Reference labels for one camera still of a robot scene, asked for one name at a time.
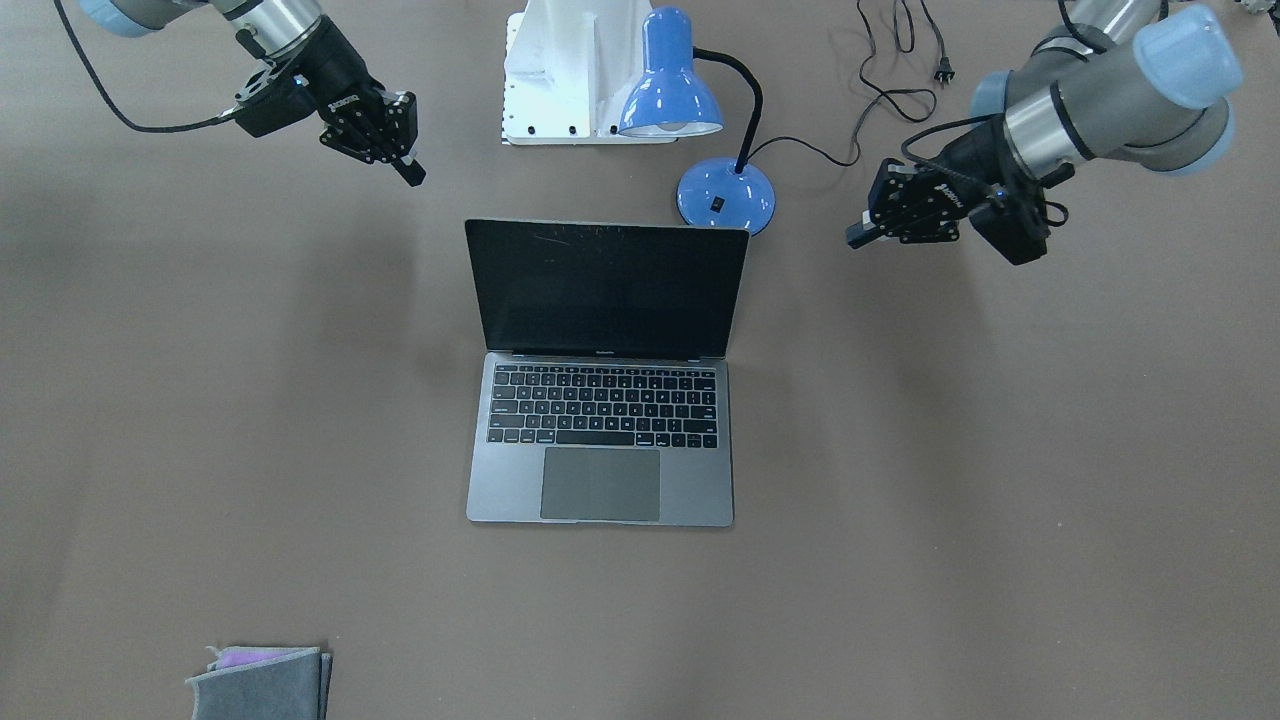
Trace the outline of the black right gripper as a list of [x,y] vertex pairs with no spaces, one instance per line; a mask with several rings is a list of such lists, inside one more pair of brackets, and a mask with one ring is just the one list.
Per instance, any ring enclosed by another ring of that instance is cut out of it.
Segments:
[[417,99],[372,78],[364,58],[330,18],[321,18],[294,58],[315,111],[325,124],[321,143],[349,158],[390,164],[411,187],[428,177],[415,155]]

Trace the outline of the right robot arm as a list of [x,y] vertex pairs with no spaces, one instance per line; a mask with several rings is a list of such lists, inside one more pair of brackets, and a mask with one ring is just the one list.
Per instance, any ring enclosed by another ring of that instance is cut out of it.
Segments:
[[215,117],[179,126],[142,126],[113,101],[72,28],[63,3],[54,4],[64,32],[99,96],[134,132],[177,135],[228,122],[260,138],[316,115],[321,145],[357,161],[392,167],[411,187],[428,178],[415,156],[417,99],[388,90],[317,1],[211,1],[255,60],[234,104]]

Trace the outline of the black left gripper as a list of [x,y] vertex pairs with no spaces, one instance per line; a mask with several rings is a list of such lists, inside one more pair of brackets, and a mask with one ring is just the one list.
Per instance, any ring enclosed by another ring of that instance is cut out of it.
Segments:
[[[911,145],[947,129],[965,132],[932,158]],[[1010,168],[1011,155],[1002,122],[946,122],[902,141],[902,160],[882,163],[867,201],[867,222],[845,231],[850,249],[881,240],[902,243],[954,241],[959,223],[986,201],[987,193]]]

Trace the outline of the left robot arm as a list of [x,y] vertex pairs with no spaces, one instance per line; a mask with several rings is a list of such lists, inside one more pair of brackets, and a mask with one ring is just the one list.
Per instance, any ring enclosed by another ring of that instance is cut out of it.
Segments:
[[979,82],[959,136],[924,158],[904,141],[882,161],[861,219],[846,232],[952,242],[970,222],[1009,263],[1043,258],[1052,228],[1046,191],[1096,159],[1185,176],[1231,146],[1229,95],[1243,67],[1217,15],[1193,5],[1160,17],[1158,1],[1080,1],[1015,70]]

